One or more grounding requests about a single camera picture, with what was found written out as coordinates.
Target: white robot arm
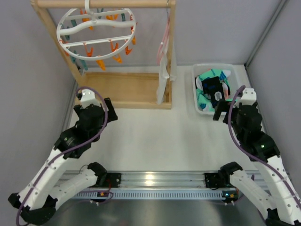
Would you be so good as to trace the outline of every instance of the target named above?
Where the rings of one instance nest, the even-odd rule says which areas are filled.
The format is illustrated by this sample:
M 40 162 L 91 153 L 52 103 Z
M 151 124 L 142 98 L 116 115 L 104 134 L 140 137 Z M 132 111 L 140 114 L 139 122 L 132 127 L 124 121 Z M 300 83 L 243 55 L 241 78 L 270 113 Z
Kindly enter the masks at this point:
M 99 140 L 106 123 L 118 119 L 109 98 L 104 99 L 101 106 L 89 89 L 83 89 L 79 98 L 81 105 L 74 107 L 79 117 L 76 125 L 61 133 L 45 164 L 28 186 L 8 199 L 27 223 L 46 223 L 68 199 L 87 187 L 101 186 L 106 179 L 106 169 L 94 162 L 77 176 L 55 186 L 66 169 L 91 147 L 91 142 Z
M 241 87 L 234 96 L 241 98 L 227 102 L 220 100 L 215 109 L 214 120 L 226 112 L 224 123 L 237 147 L 249 156 L 261 173 L 271 195 L 263 191 L 248 177 L 236 162 L 221 167 L 219 175 L 227 186 L 237 187 L 256 206 L 266 225 L 301 226 L 301 203 L 286 170 L 274 140 L 261 131 L 262 116 L 257 110 L 254 89 Z

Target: wooden board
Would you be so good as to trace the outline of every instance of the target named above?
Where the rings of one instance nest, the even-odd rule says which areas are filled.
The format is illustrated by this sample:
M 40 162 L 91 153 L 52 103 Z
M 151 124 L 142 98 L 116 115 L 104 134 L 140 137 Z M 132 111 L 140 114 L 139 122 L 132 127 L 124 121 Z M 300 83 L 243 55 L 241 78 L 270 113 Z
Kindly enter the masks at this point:
M 83 83 L 111 98 L 115 108 L 171 109 L 169 99 L 157 104 L 157 73 L 87 72 Z

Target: clothes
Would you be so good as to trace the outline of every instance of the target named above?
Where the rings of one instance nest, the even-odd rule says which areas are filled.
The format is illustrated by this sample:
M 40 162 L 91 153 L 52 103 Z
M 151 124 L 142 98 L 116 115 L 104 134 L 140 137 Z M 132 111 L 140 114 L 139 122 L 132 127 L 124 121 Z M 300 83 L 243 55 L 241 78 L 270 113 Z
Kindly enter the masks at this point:
M 219 77 L 220 82 L 222 83 L 222 88 L 224 92 L 224 97 L 226 100 L 229 100 L 230 95 L 230 85 L 228 82 L 228 77 L 231 75 L 230 70 L 221 70 L 221 69 L 210 69 L 207 72 L 196 77 L 196 94 L 198 100 L 198 106 L 205 112 L 214 112 L 214 108 L 211 103 L 211 98 L 208 94 L 204 94 L 202 81 L 206 79 L 211 79 L 214 77 Z

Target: table surface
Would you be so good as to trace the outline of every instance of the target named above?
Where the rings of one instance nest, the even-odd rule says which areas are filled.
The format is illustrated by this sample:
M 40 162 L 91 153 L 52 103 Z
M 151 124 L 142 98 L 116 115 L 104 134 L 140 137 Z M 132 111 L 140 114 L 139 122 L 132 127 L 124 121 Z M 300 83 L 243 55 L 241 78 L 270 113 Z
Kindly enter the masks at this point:
M 200 115 L 194 106 L 191 66 L 178 66 L 173 82 L 171 110 L 116 109 L 98 142 L 68 170 L 97 161 L 118 171 L 211 171 L 236 161 L 256 170 L 230 138 L 228 127 Z M 115 72 L 157 72 L 157 67 L 117 67 Z M 243 65 L 235 65 L 240 81 L 250 87 Z M 78 120 L 72 114 L 70 126 Z

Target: wooden rack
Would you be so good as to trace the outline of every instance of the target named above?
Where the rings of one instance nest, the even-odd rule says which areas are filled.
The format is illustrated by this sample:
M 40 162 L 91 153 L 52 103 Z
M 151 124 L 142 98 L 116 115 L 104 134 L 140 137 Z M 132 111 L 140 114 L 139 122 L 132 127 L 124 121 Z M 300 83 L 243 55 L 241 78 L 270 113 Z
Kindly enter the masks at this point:
M 171 109 L 172 84 L 168 80 L 163 103 L 157 104 L 158 73 L 87 72 L 82 76 L 65 55 L 56 37 L 56 24 L 48 8 L 84 8 L 84 0 L 31 0 L 32 7 L 46 26 L 79 86 L 90 86 L 103 97 L 110 97 L 116 108 Z M 167 72 L 171 72 L 174 42 L 175 0 L 90 0 L 90 8 L 170 8 Z

